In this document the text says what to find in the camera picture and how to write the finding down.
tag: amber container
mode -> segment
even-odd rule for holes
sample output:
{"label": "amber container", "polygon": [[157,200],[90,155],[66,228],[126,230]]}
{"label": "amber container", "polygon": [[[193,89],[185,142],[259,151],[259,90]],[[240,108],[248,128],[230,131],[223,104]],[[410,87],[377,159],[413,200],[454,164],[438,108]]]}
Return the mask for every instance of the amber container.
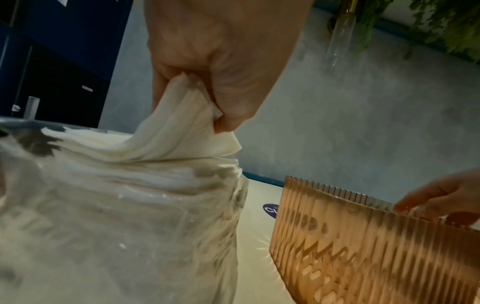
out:
{"label": "amber container", "polygon": [[480,233],[288,177],[270,243],[299,304],[473,304]]}

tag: hand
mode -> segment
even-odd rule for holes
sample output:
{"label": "hand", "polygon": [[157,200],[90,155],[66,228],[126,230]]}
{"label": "hand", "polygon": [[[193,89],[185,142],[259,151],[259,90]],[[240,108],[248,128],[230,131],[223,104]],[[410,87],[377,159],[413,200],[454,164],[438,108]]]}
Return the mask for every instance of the hand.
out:
{"label": "hand", "polygon": [[442,177],[407,194],[393,210],[413,216],[471,226],[480,218],[480,168]]}
{"label": "hand", "polygon": [[153,108],[181,72],[200,76],[223,116],[217,133],[254,116],[282,73],[313,0],[144,0]]}

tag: round logo sticker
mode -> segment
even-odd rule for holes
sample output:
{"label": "round logo sticker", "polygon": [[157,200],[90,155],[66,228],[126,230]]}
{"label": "round logo sticker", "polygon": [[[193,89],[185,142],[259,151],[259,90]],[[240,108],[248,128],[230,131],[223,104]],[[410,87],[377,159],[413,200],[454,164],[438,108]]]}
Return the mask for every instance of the round logo sticker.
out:
{"label": "round logo sticker", "polygon": [[277,218],[277,213],[279,212],[279,206],[274,204],[265,204],[263,205],[263,210],[271,217]]}

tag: green plant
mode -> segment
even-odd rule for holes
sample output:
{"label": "green plant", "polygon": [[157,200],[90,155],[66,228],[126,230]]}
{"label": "green plant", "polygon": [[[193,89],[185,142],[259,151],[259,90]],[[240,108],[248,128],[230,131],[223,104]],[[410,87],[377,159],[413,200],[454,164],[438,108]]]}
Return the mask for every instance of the green plant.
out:
{"label": "green plant", "polygon": [[[368,46],[373,26],[394,0],[366,0],[360,19],[363,45]],[[415,23],[412,36],[426,27],[426,43],[442,40],[447,52],[468,54],[480,60],[480,0],[412,0]],[[431,16],[425,20],[426,12]]]}

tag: gray wall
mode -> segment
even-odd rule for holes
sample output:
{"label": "gray wall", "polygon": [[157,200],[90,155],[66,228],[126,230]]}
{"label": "gray wall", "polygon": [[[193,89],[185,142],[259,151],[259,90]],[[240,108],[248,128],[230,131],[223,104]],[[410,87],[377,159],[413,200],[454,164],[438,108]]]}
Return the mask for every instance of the gray wall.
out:
{"label": "gray wall", "polygon": [[[329,14],[313,10],[258,115],[236,132],[250,173],[293,175],[396,201],[430,179],[480,165],[480,68],[376,32],[343,82],[322,62]],[[151,67],[134,7],[100,127],[133,132],[150,112]]]}

